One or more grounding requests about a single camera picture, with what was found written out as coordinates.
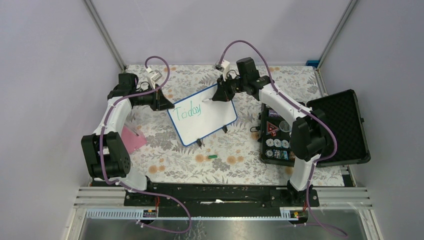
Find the blue framed whiteboard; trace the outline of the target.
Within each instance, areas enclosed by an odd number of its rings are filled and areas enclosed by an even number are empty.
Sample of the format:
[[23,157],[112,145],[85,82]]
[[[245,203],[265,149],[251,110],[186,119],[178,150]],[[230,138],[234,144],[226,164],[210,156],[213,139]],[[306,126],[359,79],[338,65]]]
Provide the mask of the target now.
[[174,103],[167,113],[184,147],[234,123],[237,113],[232,101],[207,101],[217,90],[214,84]]

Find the pink metronome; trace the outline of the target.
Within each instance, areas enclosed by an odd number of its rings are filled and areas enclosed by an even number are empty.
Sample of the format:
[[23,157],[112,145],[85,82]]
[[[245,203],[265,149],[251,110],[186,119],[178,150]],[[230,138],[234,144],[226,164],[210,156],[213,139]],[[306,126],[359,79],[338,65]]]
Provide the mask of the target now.
[[120,136],[129,154],[137,151],[147,143],[147,139],[141,131],[138,129],[133,130],[127,126],[123,127]]

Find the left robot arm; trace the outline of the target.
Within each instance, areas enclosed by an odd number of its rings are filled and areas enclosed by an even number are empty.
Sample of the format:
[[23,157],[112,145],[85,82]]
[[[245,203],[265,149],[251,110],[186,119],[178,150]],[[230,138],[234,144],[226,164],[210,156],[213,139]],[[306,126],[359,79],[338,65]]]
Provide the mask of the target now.
[[107,109],[99,126],[81,139],[81,147],[89,175],[96,181],[120,185],[136,192],[136,199],[144,206],[152,204],[155,192],[148,187],[150,179],[132,170],[130,154],[121,137],[126,118],[134,106],[149,106],[153,111],[174,108],[163,94],[157,81],[157,70],[147,69],[146,89],[138,88],[139,78],[134,73],[120,73],[118,84],[107,96]]

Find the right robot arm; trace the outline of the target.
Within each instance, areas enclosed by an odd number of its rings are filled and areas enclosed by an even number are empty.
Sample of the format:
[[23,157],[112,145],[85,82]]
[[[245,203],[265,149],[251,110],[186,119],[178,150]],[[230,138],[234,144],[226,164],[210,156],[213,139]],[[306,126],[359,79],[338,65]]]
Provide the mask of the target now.
[[287,185],[287,201],[293,206],[301,205],[306,199],[315,166],[321,155],[330,146],[337,146],[334,133],[325,124],[323,111],[312,110],[286,95],[271,75],[261,76],[254,60],[250,57],[236,62],[238,73],[230,75],[230,63],[218,61],[214,69],[220,72],[217,90],[212,101],[228,102],[235,94],[247,93],[257,101],[271,107],[290,126],[290,149],[295,155],[293,174]]

